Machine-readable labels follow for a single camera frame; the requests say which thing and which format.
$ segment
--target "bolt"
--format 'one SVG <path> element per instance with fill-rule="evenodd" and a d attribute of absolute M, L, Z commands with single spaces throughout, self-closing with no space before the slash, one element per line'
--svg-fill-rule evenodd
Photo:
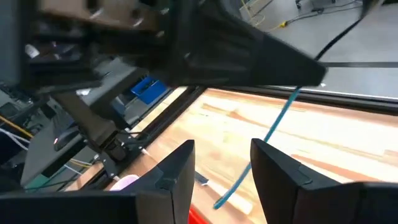
<path fill-rule="evenodd" d="M 164 9 L 160 10 L 160 13 L 162 15 L 166 15 L 167 13 L 169 13 L 169 9 L 168 8 L 164 8 Z"/>
<path fill-rule="evenodd" d="M 161 38 L 161 37 L 163 37 L 164 36 L 164 31 L 159 31 L 157 34 L 156 34 L 156 37 L 157 38 Z"/>

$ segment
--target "wooden surface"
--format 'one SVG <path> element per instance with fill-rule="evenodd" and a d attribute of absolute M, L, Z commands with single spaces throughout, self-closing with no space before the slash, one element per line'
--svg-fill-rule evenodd
<path fill-rule="evenodd" d="M 142 130 L 182 90 L 176 90 L 134 129 Z M 249 162 L 252 138 L 264 138 L 284 100 L 207 90 L 121 175 L 143 175 L 187 139 L 195 140 L 196 170 L 229 188 Z M 398 117 L 293 103 L 269 143 L 339 182 L 398 182 Z M 237 193 L 254 208 L 244 215 L 195 184 L 192 204 L 213 223 L 265 223 L 251 173 Z"/>

